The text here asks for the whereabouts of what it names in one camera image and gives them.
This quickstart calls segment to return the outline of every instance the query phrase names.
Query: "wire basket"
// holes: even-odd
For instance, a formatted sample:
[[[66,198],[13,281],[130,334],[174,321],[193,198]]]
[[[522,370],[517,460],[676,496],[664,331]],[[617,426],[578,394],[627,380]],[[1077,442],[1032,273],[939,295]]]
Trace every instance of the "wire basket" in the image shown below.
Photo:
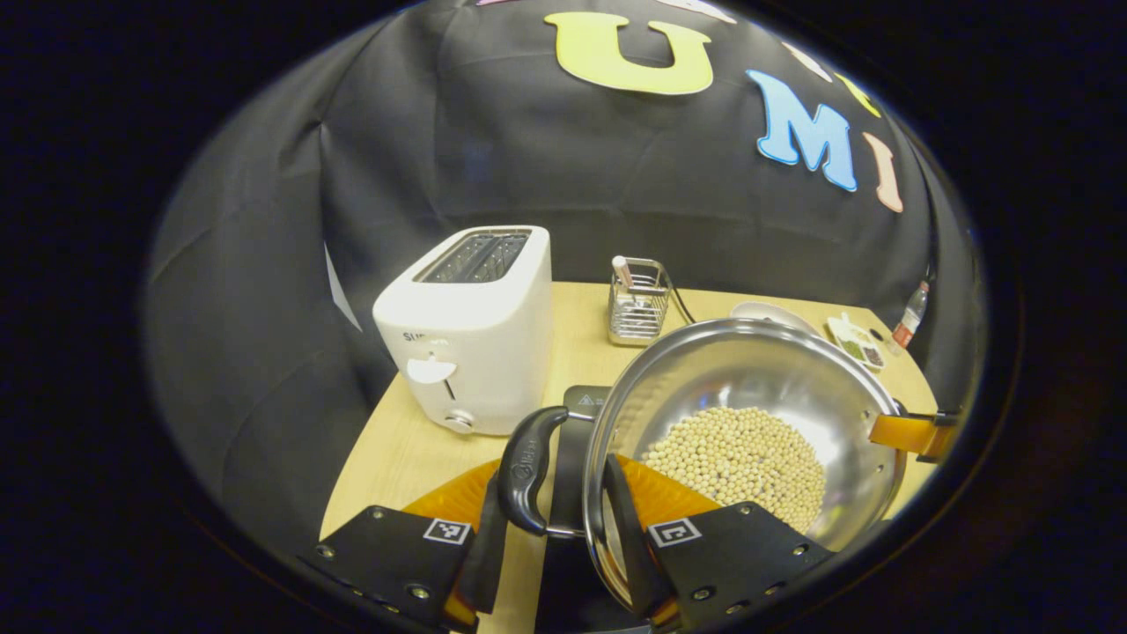
[[[669,306],[669,277],[655,259],[625,258],[632,285],[611,274],[607,302],[607,330],[611,342],[620,346],[649,346],[662,334],[665,311]]]

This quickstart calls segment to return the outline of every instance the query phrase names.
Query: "white toaster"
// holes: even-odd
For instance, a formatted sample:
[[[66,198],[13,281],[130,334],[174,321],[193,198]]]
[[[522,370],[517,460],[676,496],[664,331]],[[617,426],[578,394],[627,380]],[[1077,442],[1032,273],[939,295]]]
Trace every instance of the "white toaster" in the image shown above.
[[[372,319],[428,419],[503,436],[540,408],[551,279],[545,229],[477,226],[446,238],[380,293]]]

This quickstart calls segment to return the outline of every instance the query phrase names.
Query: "stainless steel pot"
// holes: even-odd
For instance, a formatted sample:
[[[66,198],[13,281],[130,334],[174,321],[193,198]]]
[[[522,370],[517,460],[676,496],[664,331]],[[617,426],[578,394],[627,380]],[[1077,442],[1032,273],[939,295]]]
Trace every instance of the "stainless steel pot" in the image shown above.
[[[603,582],[628,608],[624,565],[603,486],[606,457],[640,459],[683,418],[716,407],[766,410],[814,446],[826,490],[806,535],[831,551],[879,520],[896,494],[905,454],[868,438],[879,414],[897,413],[896,403],[846,354],[816,336],[764,321],[716,320],[675,331],[619,377],[593,421],[585,459],[582,536]],[[580,536],[549,526],[535,507],[551,432],[568,418],[591,420],[566,408],[531,414],[514,432],[498,470],[502,509],[536,535]]]

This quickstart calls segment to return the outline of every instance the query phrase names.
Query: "table surface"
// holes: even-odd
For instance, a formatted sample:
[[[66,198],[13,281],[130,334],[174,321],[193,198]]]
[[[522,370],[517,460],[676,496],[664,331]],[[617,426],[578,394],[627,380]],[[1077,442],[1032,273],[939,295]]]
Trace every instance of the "table surface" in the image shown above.
[[[552,283],[556,332],[544,405],[559,405],[564,392],[574,385],[613,385],[627,365],[641,352],[641,348],[610,343],[606,332],[607,292],[606,284]],[[864,307],[691,288],[682,288],[681,294],[698,321],[727,316],[737,303],[757,300],[795,312],[831,341],[833,338],[826,329],[826,320],[828,316],[841,316],[843,311],[853,324],[864,330],[875,329],[885,341],[891,341],[888,329]],[[671,305],[663,334],[684,325],[680,311]],[[889,354],[887,348],[882,352],[886,367],[875,376],[889,394],[911,412],[935,413],[935,400],[912,358],[906,352]],[[465,471],[499,458],[506,443],[507,437],[462,436],[431,422],[415,402],[402,376],[397,375],[337,479],[321,523],[321,538],[331,535],[369,506],[401,509]],[[538,499],[544,517],[551,509],[554,443],[553,437],[549,477]],[[916,463],[909,455],[904,481],[885,517],[895,516],[932,471],[932,465]],[[480,634],[533,631],[544,539],[509,525],[497,601],[491,615],[479,615]]]

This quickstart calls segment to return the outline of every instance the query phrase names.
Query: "black pot handle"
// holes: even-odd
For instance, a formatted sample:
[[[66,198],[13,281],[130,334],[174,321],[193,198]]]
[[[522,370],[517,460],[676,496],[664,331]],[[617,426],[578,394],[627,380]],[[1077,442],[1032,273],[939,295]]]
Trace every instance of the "black pot handle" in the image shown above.
[[[544,408],[516,426],[497,468],[497,502],[508,521],[533,535],[547,535],[536,493],[548,475],[548,441],[569,416],[562,405]]]

